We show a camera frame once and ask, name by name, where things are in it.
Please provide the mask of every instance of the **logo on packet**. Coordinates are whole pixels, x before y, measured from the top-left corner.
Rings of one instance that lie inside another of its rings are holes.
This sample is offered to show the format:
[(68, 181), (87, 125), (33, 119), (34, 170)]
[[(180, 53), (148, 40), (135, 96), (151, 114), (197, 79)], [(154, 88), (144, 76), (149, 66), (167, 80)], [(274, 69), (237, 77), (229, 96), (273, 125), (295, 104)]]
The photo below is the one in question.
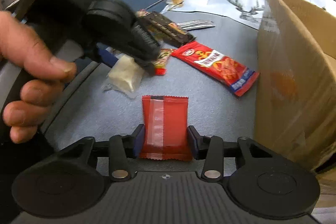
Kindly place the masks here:
[(189, 55), (192, 55), (194, 52), (195, 52), (194, 49), (189, 49), (189, 50), (186, 50), (184, 53), (182, 53), (182, 55), (189, 56)]

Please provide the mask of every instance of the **fingernail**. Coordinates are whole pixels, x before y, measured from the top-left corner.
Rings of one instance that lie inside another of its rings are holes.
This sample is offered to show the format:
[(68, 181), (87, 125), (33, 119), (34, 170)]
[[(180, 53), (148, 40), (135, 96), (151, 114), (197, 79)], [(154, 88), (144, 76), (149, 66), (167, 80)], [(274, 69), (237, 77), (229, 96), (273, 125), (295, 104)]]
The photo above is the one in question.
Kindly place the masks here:
[(53, 56), (51, 59), (50, 59), (50, 63), (55, 66), (56, 68), (58, 69), (61, 69), (62, 71), (64, 72), (69, 72), (73, 69), (73, 64), (72, 63), (69, 63), (67, 61), (64, 61), (62, 59), (59, 59), (55, 56)]
[(35, 104), (39, 104), (42, 101), (42, 91), (40, 89), (31, 87), (27, 90), (26, 97)]
[(26, 119), (26, 114), (23, 110), (11, 109), (9, 114), (9, 120), (11, 124), (23, 124)]

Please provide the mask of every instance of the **silver screw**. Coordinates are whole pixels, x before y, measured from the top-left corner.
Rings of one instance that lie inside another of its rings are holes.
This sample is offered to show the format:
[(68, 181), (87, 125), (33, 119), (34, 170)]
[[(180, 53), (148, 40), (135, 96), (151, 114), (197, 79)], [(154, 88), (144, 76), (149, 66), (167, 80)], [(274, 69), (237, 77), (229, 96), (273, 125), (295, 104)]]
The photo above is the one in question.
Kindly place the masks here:
[(126, 170), (114, 170), (112, 172), (112, 177), (116, 179), (124, 179), (128, 176), (128, 172)]
[(204, 172), (204, 175), (209, 179), (217, 179), (221, 176), (217, 170), (207, 170)]

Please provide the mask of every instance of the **black circular disc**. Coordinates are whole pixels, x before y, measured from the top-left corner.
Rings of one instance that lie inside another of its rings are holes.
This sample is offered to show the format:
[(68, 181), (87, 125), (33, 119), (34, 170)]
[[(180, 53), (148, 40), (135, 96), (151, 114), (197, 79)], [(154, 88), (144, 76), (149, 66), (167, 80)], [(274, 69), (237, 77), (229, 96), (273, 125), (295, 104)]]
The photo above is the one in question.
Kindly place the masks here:
[(57, 160), (18, 175), (12, 185), (12, 195), (30, 214), (65, 217), (93, 206), (104, 188), (104, 179), (95, 169)]
[(233, 198), (247, 211), (272, 219), (310, 212), (320, 195), (315, 176), (292, 162), (256, 159), (235, 171), (228, 182)]

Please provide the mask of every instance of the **white label on packet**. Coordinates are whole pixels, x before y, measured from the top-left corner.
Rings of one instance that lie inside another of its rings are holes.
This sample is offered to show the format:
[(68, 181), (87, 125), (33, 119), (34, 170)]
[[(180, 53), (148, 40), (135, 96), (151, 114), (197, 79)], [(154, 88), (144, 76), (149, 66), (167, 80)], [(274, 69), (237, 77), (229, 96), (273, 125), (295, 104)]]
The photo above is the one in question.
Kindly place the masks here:
[(220, 52), (213, 50), (210, 55), (207, 58), (204, 58), (199, 61), (194, 61), (194, 63), (197, 63), (199, 65), (205, 66), (205, 67), (211, 67), (211, 65), (219, 60), (221, 60), (225, 55), (221, 54)]

